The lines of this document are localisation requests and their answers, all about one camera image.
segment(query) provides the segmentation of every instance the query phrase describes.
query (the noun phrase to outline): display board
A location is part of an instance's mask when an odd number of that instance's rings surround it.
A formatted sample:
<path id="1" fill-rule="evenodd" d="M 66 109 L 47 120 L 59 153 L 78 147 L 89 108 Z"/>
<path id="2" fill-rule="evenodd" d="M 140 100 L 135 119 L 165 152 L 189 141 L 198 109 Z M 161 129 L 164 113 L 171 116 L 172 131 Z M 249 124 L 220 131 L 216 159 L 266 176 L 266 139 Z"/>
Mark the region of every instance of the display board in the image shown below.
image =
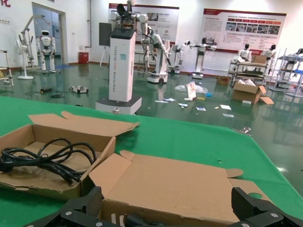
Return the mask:
<path id="1" fill-rule="evenodd" d="M 245 44 L 253 54 L 278 44 L 285 13 L 204 9 L 201 38 L 217 46 L 217 51 L 238 52 Z"/>
<path id="2" fill-rule="evenodd" d="M 118 4 L 109 4 L 108 21 L 111 23 L 110 14 L 117 12 Z M 169 40 L 174 44 L 177 37 L 177 27 L 179 18 L 179 7 L 168 6 L 149 6 L 149 5 L 135 5 L 132 7 L 133 13 L 147 14 L 148 26 L 152 30 L 159 34 L 161 39 Z M 141 32 L 140 23 L 138 23 L 137 29 Z M 137 35 L 136 41 L 141 41 L 142 36 Z"/>

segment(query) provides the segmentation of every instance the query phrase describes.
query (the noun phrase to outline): fan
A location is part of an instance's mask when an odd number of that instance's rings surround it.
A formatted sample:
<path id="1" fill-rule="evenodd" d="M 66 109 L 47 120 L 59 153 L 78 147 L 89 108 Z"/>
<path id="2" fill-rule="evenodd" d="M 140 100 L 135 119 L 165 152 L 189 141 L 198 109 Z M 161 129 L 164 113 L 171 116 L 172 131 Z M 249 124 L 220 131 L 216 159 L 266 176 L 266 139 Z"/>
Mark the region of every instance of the fan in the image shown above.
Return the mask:
<path id="1" fill-rule="evenodd" d="M 33 79 L 34 77 L 27 75 L 26 55 L 25 55 L 27 46 L 21 45 L 21 42 L 19 40 L 16 40 L 16 50 L 17 50 L 18 55 L 22 55 L 23 71 L 24 71 L 24 73 L 21 76 L 18 76 L 18 79 Z"/>

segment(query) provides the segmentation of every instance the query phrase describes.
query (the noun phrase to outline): open cardboard box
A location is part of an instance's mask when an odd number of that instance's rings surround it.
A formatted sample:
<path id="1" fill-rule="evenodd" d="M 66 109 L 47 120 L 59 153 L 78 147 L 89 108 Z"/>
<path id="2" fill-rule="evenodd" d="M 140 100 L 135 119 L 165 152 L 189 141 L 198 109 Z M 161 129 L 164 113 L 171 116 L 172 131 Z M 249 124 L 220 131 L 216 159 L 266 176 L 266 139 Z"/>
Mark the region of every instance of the open cardboard box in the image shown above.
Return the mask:
<path id="1" fill-rule="evenodd" d="M 80 182 L 73 182 L 69 185 L 59 175 L 47 170 L 35 166 L 23 166 L 15 167 L 7 173 L 1 172 L 0 188 L 25 191 L 60 200 L 80 197 L 93 186 L 87 177 L 89 172 L 114 153 L 115 136 L 132 130 L 139 124 L 77 116 L 68 112 L 62 112 L 62 116 L 59 117 L 55 114 L 30 115 L 29 118 L 34 125 L 25 125 L 0 137 L 0 150 L 16 147 L 38 153 L 45 143 L 56 138 L 65 138 L 71 143 L 89 143 L 97 154 L 97 160 L 92 166 L 80 153 L 72 154 L 62 163 L 76 171 L 87 170 Z M 43 154 L 52 155 L 65 146 L 67 143 L 63 141 L 55 142 L 48 146 Z M 77 148 L 87 151 L 92 157 L 91 151 L 87 150 L 87 147 L 78 146 Z"/>
<path id="2" fill-rule="evenodd" d="M 131 213 L 165 225 L 223 227 L 239 221 L 232 187 L 269 198 L 253 183 L 234 179 L 243 171 L 121 151 L 89 173 L 101 186 L 101 219 L 119 223 Z"/>
<path id="3" fill-rule="evenodd" d="M 263 101 L 267 105 L 274 104 L 274 102 L 264 94 L 266 94 L 266 89 L 264 86 L 235 83 L 233 87 L 232 99 L 239 101 L 251 101 L 252 104 L 257 103 L 259 100 Z"/>

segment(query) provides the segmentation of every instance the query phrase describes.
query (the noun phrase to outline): green floor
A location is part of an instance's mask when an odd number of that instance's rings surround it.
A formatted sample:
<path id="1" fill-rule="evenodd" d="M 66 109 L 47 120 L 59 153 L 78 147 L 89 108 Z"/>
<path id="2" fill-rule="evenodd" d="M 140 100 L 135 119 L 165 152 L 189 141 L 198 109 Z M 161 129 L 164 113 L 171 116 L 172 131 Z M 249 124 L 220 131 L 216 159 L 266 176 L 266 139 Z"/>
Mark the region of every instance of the green floor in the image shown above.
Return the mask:
<path id="1" fill-rule="evenodd" d="M 61 74 L 44 76 L 35 74 L 34 80 L 18 80 L 18 72 L 14 72 L 14 87 L 1 88 L 0 95 L 31 99 L 43 102 L 67 105 L 83 105 L 95 107 L 95 101 L 108 94 L 108 69 L 100 68 L 97 64 L 83 66 L 65 66 Z M 243 106 L 241 102 L 230 100 L 232 90 L 229 86 L 217 85 L 213 78 L 203 79 L 202 86 L 213 94 L 205 97 L 205 101 L 188 102 L 188 108 L 180 108 L 178 102 L 184 103 L 185 92 L 174 90 L 177 85 L 191 81 L 185 75 L 170 76 L 168 83 L 163 86 L 146 82 L 135 73 L 133 93 L 143 97 L 138 115 L 169 118 L 180 121 L 198 122 L 203 124 L 225 126 L 234 129 L 251 128 L 253 139 L 261 146 L 273 163 L 282 170 L 284 176 L 303 195 L 303 99 L 292 98 L 280 93 L 268 92 L 275 102 L 274 105 L 256 104 Z M 89 94 L 77 95 L 64 93 L 65 98 L 51 98 L 50 94 L 39 94 L 42 87 L 52 87 L 59 91 L 68 91 L 70 86 L 83 85 L 89 88 Z M 164 95 L 177 101 L 170 104 L 156 103 Z M 215 109 L 220 105 L 229 105 L 232 110 Z M 196 106 L 204 107 L 206 111 L 198 111 Z M 223 113 L 233 114 L 234 118 L 223 116 Z"/>

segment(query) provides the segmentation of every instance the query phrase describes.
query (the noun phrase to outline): green tablecloth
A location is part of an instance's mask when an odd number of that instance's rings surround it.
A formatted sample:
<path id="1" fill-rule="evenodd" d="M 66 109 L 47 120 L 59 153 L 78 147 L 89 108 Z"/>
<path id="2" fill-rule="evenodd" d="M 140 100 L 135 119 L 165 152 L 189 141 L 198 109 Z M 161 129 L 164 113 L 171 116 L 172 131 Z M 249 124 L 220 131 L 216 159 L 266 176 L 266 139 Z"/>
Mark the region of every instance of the green tablecloth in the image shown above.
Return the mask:
<path id="1" fill-rule="evenodd" d="M 140 122 L 117 137 L 116 152 L 167 157 L 224 168 L 240 168 L 284 212 L 303 218 L 303 199 L 249 136 L 231 129 L 144 116 L 114 115 L 71 105 L 0 97 L 0 135 L 31 123 L 29 114 L 61 111 L 111 120 Z M 0 190 L 0 226 L 19 227 L 57 211 L 63 202 Z"/>

